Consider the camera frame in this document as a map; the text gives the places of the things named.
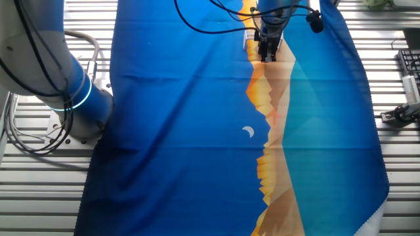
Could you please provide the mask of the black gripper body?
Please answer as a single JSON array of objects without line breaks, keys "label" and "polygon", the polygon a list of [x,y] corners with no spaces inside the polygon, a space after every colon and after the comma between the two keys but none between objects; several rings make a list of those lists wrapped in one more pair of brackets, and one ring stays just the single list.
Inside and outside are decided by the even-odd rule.
[{"label": "black gripper body", "polygon": [[282,42],[282,28],[255,28],[254,41],[258,43],[280,44]]}]

